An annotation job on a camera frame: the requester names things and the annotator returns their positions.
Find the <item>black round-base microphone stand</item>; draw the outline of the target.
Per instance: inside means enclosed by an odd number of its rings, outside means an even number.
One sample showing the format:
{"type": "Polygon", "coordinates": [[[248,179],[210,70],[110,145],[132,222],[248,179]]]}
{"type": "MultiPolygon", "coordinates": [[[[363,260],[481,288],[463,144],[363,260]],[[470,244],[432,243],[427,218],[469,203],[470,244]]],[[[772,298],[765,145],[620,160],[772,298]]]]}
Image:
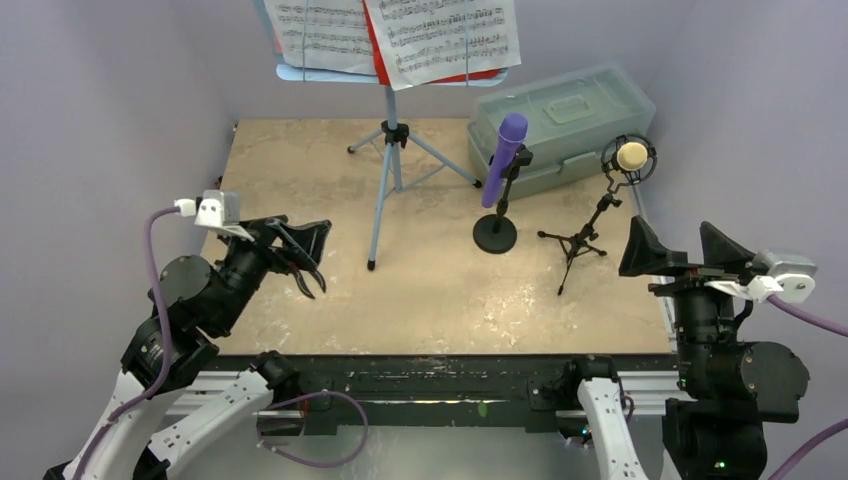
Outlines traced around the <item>black round-base microphone stand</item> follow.
{"type": "Polygon", "coordinates": [[[533,153],[521,144],[510,164],[500,173],[503,188],[501,190],[495,213],[481,217],[474,225],[473,239],[475,244],[484,252],[503,254],[513,248],[517,241],[517,229],[513,222],[506,217],[509,207],[509,193],[513,181],[519,176],[522,167],[529,166],[533,153]]]}

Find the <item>purple toy microphone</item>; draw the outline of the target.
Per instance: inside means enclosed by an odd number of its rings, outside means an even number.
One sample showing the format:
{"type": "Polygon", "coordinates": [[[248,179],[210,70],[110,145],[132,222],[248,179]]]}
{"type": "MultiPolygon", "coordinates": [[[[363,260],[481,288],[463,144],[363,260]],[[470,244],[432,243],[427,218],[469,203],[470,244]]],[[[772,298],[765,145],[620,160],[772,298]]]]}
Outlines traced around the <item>purple toy microphone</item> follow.
{"type": "Polygon", "coordinates": [[[498,141],[483,185],[481,205],[491,208],[503,184],[502,172],[511,165],[519,147],[527,137],[529,122],[521,113],[509,113],[498,127],[498,141]]]}

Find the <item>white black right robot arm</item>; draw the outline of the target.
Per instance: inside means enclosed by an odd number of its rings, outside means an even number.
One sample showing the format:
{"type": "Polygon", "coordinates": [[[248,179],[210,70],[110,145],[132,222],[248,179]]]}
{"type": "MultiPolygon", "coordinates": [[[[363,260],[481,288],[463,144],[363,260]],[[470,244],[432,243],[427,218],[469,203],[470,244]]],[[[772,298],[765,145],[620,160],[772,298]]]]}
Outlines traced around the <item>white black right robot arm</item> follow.
{"type": "Polygon", "coordinates": [[[738,332],[757,303],[778,296],[785,274],[809,273],[794,257],[753,252],[709,222],[703,262],[664,246],[648,222],[630,223],[619,273],[649,275],[652,294],[673,304],[678,386],[662,417],[665,479],[757,479],[768,462],[767,423],[794,423],[810,381],[802,360],[738,332]]]}

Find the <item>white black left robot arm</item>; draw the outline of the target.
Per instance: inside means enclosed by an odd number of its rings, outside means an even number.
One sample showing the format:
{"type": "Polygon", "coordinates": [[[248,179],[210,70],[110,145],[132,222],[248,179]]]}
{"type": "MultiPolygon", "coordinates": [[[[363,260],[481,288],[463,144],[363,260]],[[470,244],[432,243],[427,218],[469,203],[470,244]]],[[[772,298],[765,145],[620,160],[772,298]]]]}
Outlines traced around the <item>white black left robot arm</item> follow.
{"type": "Polygon", "coordinates": [[[284,409],[300,393],[299,373],[275,351],[262,353],[233,384],[176,424],[170,407],[218,355],[263,280],[293,277],[302,293],[320,280],[332,224],[293,226],[284,215],[215,227],[225,256],[181,256],[155,270],[154,307],[132,337],[107,408],[80,453],[47,470],[49,479],[172,479],[235,424],[270,405],[284,409]]]}

